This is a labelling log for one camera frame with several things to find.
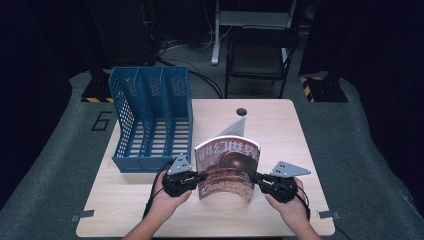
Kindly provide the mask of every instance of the dark gray floor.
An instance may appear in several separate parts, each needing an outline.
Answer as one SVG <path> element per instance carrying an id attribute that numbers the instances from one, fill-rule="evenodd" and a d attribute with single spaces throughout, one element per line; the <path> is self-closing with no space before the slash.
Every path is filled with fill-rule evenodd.
<path id="1" fill-rule="evenodd" d="M 212 47 L 202 51 L 178 47 L 163 58 L 180 66 L 191 67 L 180 60 L 190 62 L 223 88 L 224 48 L 218 66 L 210 64 Z M 348 103 L 309 103 L 297 76 L 301 56 L 302 48 L 292 64 L 284 98 L 295 104 L 330 210 L 342 215 L 335 224 L 352 239 L 424 239 L 423 219 L 370 139 L 356 90 L 341 80 Z M 69 219 L 84 208 L 116 116 L 111 103 L 80 102 L 90 81 L 88 73 L 70 81 L 74 90 L 68 109 L 0 213 L 0 239 L 78 239 L 77 223 Z M 193 98 L 217 98 L 194 76 L 191 89 Z M 98 115 L 110 111 L 102 114 L 110 120 L 106 130 L 91 131 Z M 347 238 L 336 230 L 325 239 Z"/>

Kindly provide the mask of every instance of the table leg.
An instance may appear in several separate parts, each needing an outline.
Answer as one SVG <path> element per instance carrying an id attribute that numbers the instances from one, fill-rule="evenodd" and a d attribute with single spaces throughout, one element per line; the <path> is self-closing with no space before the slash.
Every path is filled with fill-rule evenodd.
<path id="1" fill-rule="evenodd" d="M 212 52 L 212 65 L 218 65 L 219 59 L 219 50 L 221 48 L 221 42 L 219 40 L 219 0 L 216 0 L 216 9 L 215 9 L 215 43 L 213 45 Z"/>

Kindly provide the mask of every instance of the forearm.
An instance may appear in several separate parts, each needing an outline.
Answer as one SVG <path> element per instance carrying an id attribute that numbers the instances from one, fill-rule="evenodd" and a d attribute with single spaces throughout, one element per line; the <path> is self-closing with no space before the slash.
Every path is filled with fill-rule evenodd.
<path id="1" fill-rule="evenodd" d="M 147 215 L 123 239 L 150 240 L 162 224 L 162 220 Z"/>
<path id="2" fill-rule="evenodd" d="M 289 225 L 289 228 L 296 235 L 299 240 L 320 240 L 321 237 L 311 226 L 309 222 L 298 223 L 296 225 Z"/>

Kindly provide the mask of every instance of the tabletop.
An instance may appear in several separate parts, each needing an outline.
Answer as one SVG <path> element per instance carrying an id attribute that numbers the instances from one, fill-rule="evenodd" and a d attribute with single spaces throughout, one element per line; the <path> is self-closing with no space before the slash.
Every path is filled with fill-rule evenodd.
<path id="1" fill-rule="evenodd" d="M 193 139 L 196 146 L 238 120 L 238 108 L 247 110 L 245 137 L 261 145 L 258 172 L 269 173 L 279 161 L 306 168 L 299 176 L 304 183 L 311 209 L 311 224 L 321 236 L 335 231 L 332 218 L 321 219 L 318 211 L 328 211 L 295 107 L 287 99 L 193 99 Z M 112 160 L 119 140 L 115 125 L 97 177 L 84 210 L 92 217 L 81 218 L 79 237 L 123 237 L 142 218 L 154 173 L 121 173 Z M 192 150 L 191 163 L 195 167 Z M 155 237 L 275 237 L 293 236 L 279 213 L 255 186 L 252 201 L 239 195 L 215 193 L 199 200 L 197 189 L 177 208 Z"/>

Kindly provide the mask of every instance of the gray metal bracket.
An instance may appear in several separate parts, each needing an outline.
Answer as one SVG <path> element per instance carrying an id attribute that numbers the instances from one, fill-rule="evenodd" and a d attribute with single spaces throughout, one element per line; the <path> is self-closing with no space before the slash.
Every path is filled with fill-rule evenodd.
<path id="1" fill-rule="evenodd" d="M 168 169 L 168 175 L 174 175 L 182 172 L 191 171 L 191 164 L 187 160 L 186 155 L 179 155 L 176 157 L 174 163 Z"/>
<path id="2" fill-rule="evenodd" d="M 280 161 L 271 171 L 271 176 L 289 178 L 300 175 L 310 174 L 311 171 L 305 168 L 295 166 L 290 163 Z"/>

